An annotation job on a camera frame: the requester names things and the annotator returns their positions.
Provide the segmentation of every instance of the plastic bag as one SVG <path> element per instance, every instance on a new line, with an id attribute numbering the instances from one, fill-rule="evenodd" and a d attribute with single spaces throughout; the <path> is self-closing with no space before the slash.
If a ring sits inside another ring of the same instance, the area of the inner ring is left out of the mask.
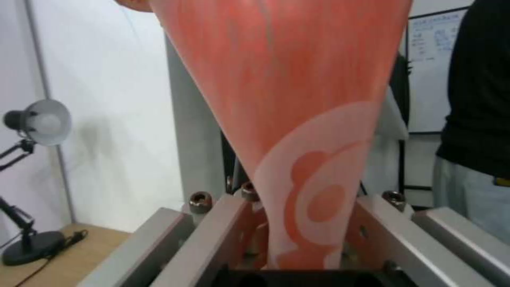
<path id="1" fill-rule="evenodd" d="M 150 0 L 254 182 L 269 268 L 335 269 L 410 0 Z"/>

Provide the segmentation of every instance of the wooden desk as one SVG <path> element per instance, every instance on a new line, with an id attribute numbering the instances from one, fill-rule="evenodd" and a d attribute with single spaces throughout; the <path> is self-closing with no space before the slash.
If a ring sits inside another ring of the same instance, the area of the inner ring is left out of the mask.
<path id="1" fill-rule="evenodd" d="M 82 229 L 89 231 L 87 238 L 53 259 L 23 287 L 76 286 L 130 235 L 126 232 L 84 224 L 71 224 L 62 229 L 62 232 L 70 236 L 74 231 Z M 44 262 L 45 260 L 39 260 L 13 267 L 0 264 L 0 286 L 15 286 Z"/>

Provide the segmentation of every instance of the bolt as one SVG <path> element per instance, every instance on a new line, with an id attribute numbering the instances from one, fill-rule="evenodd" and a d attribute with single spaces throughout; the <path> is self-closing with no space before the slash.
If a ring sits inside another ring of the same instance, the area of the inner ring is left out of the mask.
<path id="1" fill-rule="evenodd" d="M 192 213 L 207 213 L 213 208 L 213 198 L 206 192 L 196 192 L 190 196 L 189 207 Z"/>
<path id="2" fill-rule="evenodd" d="M 403 194 L 389 190 L 382 194 L 382 198 L 398 209 L 398 211 L 404 212 L 406 202 Z"/>
<path id="3" fill-rule="evenodd" d="M 232 177 L 231 177 L 231 176 L 227 176 L 227 177 L 226 177 L 226 182 L 225 182 L 225 186 L 226 186 L 226 193 L 227 193 L 227 194 L 230 194 L 230 195 L 231 195 L 231 194 L 233 194 L 233 193 L 234 193 L 234 191 L 233 191 L 233 189 L 234 189 L 233 185 L 234 185 L 234 182 L 233 182 L 233 180 L 232 180 Z"/>
<path id="4" fill-rule="evenodd" d="M 260 201 L 259 195 L 253 186 L 251 181 L 245 182 L 241 185 L 241 196 L 249 202 L 258 202 Z"/>

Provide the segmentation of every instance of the silver metal bar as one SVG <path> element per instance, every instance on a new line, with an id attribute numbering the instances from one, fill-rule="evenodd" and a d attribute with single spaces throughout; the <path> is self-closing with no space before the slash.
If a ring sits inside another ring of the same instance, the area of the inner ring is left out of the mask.
<path id="1" fill-rule="evenodd" d="M 152 283 L 209 286 L 224 265 L 235 267 L 254 230 L 251 204 L 224 195 Z"/>
<path id="2" fill-rule="evenodd" d="M 357 200 L 347 241 L 363 264 L 392 261 L 418 286 L 493 286 L 378 196 Z"/>
<path id="3" fill-rule="evenodd" d="M 510 247 L 449 208 L 416 213 L 413 221 L 497 286 L 510 286 Z"/>
<path id="4" fill-rule="evenodd" d="M 190 215 L 160 208 L 78 286 L 149 285 L 193 228 Z"/>
<path id="5" fill-rule="evenodd" d="M 22 17 L 25 18 L 26 21 L 22 22 L 27 23 L 24 30 L 27 31 L 27 34 L 30 35 L 29 39 L 26 40 L 27 42 L 26 47 L 28 49 L 27 53 L 28 61 L 33 66 L 33 68 L 31 69 L 34 79 L 33 85 L 37 90 L 38 97 L 44 99 L 52 99 L 53 97 L 49 88 L 49 80 L 46 72 L 47 67 L 42 56 L 41 39 L 37 31 L 37 23 L 35 19 L 32 1 L 23 0 L 16 1 L 16 3 L 18 4 L 20 10 L 25 12 Z M 71 189 L 69 187 L 69 179 L 67 178 L 66 173 L 66 170 L 68 169 L 66 168 L 62 147 L 61 145 L 57 145 L 54 149 L 49 149 L 49 152 L 51 155 L 50 160 L 52 162 L 55 160 L 55 158 L 57 159 L 57 161 L 54 164 L 55 167 L 59 169 L 60 176 L 62 179 L 62 186 L 65 193 L 61 195 L 61 200 L 68 207 L 68 210 L 66 212 L 68 214 L 66 214 L 65 216 L 70 217 L 71 223 L 76 223 L 76 214 L 74 213 L 74 207 L 72 205 L 72 198 L 70 193 Z"/>

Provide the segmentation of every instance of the black shirt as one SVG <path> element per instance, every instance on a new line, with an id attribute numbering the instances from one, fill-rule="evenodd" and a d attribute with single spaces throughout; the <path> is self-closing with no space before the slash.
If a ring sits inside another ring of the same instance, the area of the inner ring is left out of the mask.
<path id="1" fill-rule="evenodd" d="M 462 21 L 437 155 L 510 179 L 510 0 L 476 0 Z"/>

